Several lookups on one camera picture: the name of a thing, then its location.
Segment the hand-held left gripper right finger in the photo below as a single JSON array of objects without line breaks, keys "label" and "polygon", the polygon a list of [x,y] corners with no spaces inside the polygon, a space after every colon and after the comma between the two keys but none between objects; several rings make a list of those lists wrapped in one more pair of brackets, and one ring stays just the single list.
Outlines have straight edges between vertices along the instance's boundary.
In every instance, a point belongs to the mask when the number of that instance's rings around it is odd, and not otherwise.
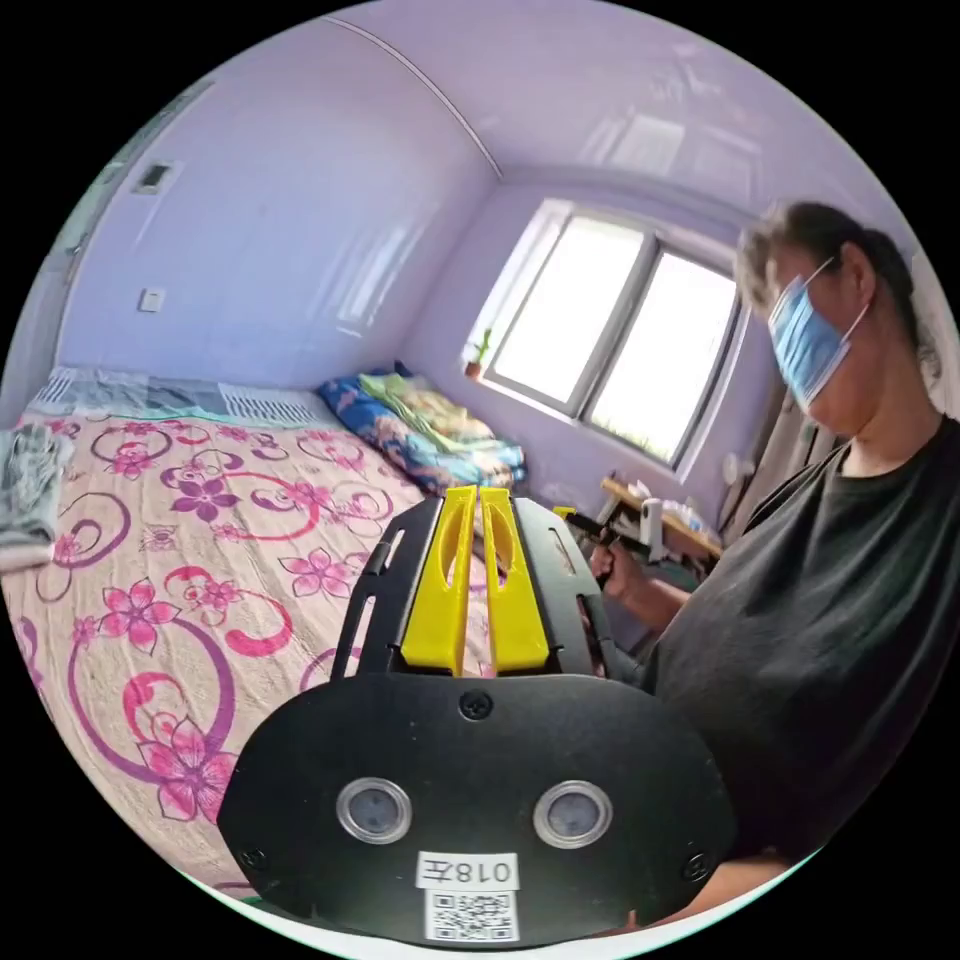
[{"label": "hand-held left gripper right finger", "polygon": [[479,504],[492,668],[497,674],[541,673],[547,638],[510,494],[482,487]]}]

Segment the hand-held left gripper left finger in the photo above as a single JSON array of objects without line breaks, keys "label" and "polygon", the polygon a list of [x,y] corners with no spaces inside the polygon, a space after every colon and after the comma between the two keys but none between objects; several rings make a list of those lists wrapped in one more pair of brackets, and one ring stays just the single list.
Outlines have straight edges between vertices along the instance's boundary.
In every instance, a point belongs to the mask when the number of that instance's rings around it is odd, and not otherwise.
[{"label": "hand-held left gripper left finger", "polygon": [[400,647],[415,670],[463,672],[476,506],[477,487],[465,486],[439,508]]}]

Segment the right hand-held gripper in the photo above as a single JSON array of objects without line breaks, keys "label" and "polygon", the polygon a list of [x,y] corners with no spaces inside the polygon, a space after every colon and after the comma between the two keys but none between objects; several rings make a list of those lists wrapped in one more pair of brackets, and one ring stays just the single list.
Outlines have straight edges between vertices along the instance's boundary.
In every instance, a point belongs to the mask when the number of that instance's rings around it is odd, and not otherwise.
[{"label": "right hand-held gripper", "polygon": [[610,554],[617,546],[631,558],[634,567],[648,567],[654,563],[651,548],[640,540],[621,532],[610,523],[600,523],[570,506],[556,506],[553,512],[563,518],[566,524],[577,534],[584,537],[594,547],[600,547]]}]

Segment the person's right hand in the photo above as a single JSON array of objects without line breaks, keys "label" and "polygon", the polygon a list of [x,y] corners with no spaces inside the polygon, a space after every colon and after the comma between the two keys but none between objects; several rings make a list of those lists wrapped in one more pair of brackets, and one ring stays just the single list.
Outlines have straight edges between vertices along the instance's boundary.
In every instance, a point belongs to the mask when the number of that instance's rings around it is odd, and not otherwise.
[{"label": "person's right hand", "polygon": [[602,591],[625,608],[638,611],[647,598],[649,586],[643,568],[619,541],[597,545],[590,568]]}]

